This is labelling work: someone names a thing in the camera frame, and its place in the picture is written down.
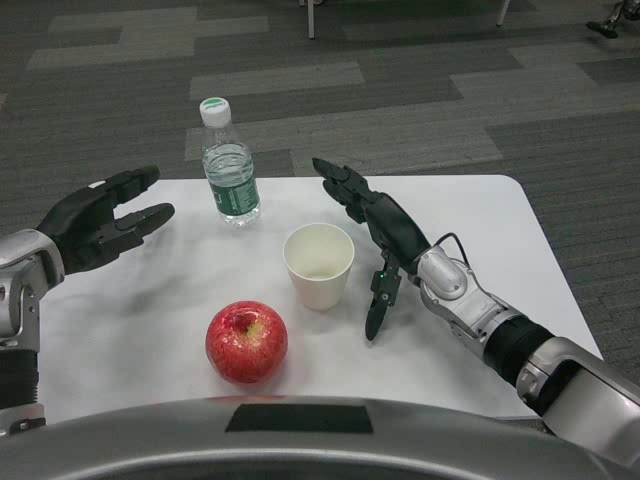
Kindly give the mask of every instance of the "red apple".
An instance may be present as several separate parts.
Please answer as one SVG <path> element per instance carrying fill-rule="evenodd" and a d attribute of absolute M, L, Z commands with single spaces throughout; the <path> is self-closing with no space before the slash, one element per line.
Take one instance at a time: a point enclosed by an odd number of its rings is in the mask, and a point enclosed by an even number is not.
<path fill-rule="evenodd" d="M 206 339 L 211 365 L 229 382 L 257 383 L 271 375 L 287 353 L 287 328 L 272 308 L 236 302 L 220 310 Z"/>

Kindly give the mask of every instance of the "robotic arm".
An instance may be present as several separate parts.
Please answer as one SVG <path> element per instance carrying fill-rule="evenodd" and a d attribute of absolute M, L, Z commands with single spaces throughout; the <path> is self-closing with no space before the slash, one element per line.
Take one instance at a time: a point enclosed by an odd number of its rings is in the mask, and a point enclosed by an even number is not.
<path fill-rule="evenodd" d="M 447 234 L 430 245 L 388 195 L 369 190 L 349 167 L 313 160 L 327 193 L 358 223 L 367 222 L 385 266 L 375 272 L 365 327 L 372 340 L 395 302 L 400 268 L 420 289 L 428 310 L 540 415 L 557 436 L 622 465 L 640 469 L 640 388 L 566 338 L 555 337 L 496 295 L 485 291 L 462 244 Z M 463 259 L 440 243 L 454 238 Z"/>
<path fill-rule="evenodd" d="M 173 216 L 165 203 L 114 218 L 159 177 L 157 167 L 119 173 L 61 200 L 35 230 L 0 239 L 0 438 L 45 423 L 36 403 L 40 300 L 65 275 L 116 260 Z"/>

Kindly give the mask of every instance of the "clear plastic bottle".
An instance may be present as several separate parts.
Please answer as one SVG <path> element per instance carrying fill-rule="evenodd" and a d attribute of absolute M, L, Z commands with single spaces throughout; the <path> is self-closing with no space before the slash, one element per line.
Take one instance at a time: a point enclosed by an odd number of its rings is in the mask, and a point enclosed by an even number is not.
<path fill-rule="evenodd" d="M 240 141 L 224 98 L 203 101 L 200 115 L 204 122 L 202 164 L 218 211 L 233 226 L 248 225 L 260 215 L 249 147 Z"/>

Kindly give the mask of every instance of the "white paper cup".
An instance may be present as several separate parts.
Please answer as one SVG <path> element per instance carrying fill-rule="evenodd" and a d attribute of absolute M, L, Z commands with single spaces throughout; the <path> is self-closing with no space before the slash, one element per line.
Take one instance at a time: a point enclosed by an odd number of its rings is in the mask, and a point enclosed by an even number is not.
<path fill-rule="evenodd" d="M 355 256 L 343 230 L 328 223 L 305 225 L 289 236 L 283 255 L 305 307 L 327 310 L 340 301 Z"/>

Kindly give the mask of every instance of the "gray carpet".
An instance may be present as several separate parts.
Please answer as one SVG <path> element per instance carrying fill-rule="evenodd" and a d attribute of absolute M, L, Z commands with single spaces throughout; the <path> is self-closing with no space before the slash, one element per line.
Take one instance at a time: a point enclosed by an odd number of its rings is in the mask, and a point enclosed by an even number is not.
<path fill-rule="evenodd" d="M 0 1 L 0 234 L 145 164 L 203 177 L 197 111 L 229 98 L 260 176 L 521 182 L 605 358 L 640 382 L 640 31 L 603 0 Z"/>

